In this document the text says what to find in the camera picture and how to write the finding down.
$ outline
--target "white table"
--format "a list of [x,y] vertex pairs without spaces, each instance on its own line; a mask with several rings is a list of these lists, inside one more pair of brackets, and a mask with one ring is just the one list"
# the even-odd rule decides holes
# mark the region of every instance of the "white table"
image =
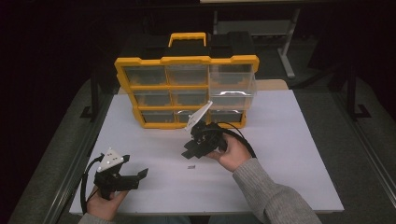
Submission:
[[[92,157],[109,147],[131,155],[121,175],[149,168],[139,189],[119,208],[130,215],[213,215],[246,213],[250,209],[232,174],[209,158],[186,160],[180,154],[191,140],[178,130],[142,129],[131,112],[128,96],[114,96]],[[292,91],[259,91],[241,132],[275,182],[296,189],[317,212],[343,211],[329,174],[306,126]],[[90,172],[87,195],[93,186]],[[79,189],[70,213],[80,214]]]

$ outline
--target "clear plastic drawer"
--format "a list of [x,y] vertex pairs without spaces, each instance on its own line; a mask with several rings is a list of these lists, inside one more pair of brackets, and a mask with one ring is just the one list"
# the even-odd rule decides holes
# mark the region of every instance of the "clear plastic drawer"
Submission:
[[134,91],[138,105],[170,105],[169,91]]
[[132,85],[166,85],[163,66],[127,66],[123,68]]
[[248,89],[254,79],[251,64],[215,64],[209,66],[210,88]]
[[173,123],[175,121],[172,110],[142,110],[141,113],[146,123]]
[[207,90],[174,90],[171,91],[174,105],[205,105]]
[[171,85],[205,85],[207,84],[207,65],[173,64],[165,66]]
[[240,122],[243,111],[241,110],[209,110],[212,122]]
[[[180,123],[187,123],[189,121],[189,115],[195,113],[195,110],[178,110],[175,111],[176,120]],[[206,114],[202,116],[202,121],[206,121]]]

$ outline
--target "finger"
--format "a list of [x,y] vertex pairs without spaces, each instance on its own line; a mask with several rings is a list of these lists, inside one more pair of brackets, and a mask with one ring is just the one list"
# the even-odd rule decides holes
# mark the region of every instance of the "finger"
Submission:
[[113,200],[115,195],[116,195],[115,192],[110,192],[110,195],[108,195],[108,198],[109,198],[110,200]]
[[120,191],[120,193],[114,198],[114,202],[117,205],[120,205],[122,201],[125,199],[126,195],[128,195],[129,190]]
[[217,151],[211,151],[211,152],[207,153],[205,156],[210,158],[210,159],[219,161],[219,159],[221,157],[221,154],[218,153]]
[[229,134],[227,134],[227,133],[223,134],[223,139],[225,140],[226,143],[228,143],[228,140],[231,139],[231,138],[233,138],[233,137],[230,136]]
[[219,147],[219,152],[220,152],[220,153],[224,153],[226,150],[227,150],[227,148],[221,148],[221,147]]
[[90,194],[90,197],[91,198],[93,198],[93,197],[100,197],[100,195],[99,195],[99,192],[100,190],[99,190],[99,188],[95,185],[95,186],[93,186],[93,188],[92,188],[92,192],[91,192],[91,194]]

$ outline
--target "gray sweater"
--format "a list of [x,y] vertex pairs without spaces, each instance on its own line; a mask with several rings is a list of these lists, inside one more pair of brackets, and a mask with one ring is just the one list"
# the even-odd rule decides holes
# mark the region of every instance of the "gray sweater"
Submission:
[[[262,169],[257,159],[250,159],[233,173],[233,179],[247,199],[253,214],[264,222],[277,223],[320,223],[317,215],[301,195],[294,189],[276,184]],[[98,217],[85,214],[80,224],[109,224]]]

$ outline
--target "wire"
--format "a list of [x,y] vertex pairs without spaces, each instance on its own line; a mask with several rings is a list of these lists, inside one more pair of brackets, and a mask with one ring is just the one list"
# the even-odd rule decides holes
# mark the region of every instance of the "wire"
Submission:
[[239,134],[245,139],[245,136],[239,131],[239,129],[237,127],[235,127],[233,124],[229,123],[229,122],[218,122],[218,123],[224,123],[224,124],[228,124],[231,127],[233,127],[235,130],[237,130],[239,132]]
[[104,156],[105,156],[104,154],[101,154],[100,157],[95,158],[93,161],[91,161],[91,163],[88,165],[87,169],[85,170],[84,174],[82,175],[81,190],[79,193],[79,200],[81,203],[82,214],[87,213],[87,201],[85,199],[85,194],[86,194],[86,190],[87,190],[88,172],[91,170],[91,167],[93,166],[93,164],[96,163],[97,161],[101,161]]

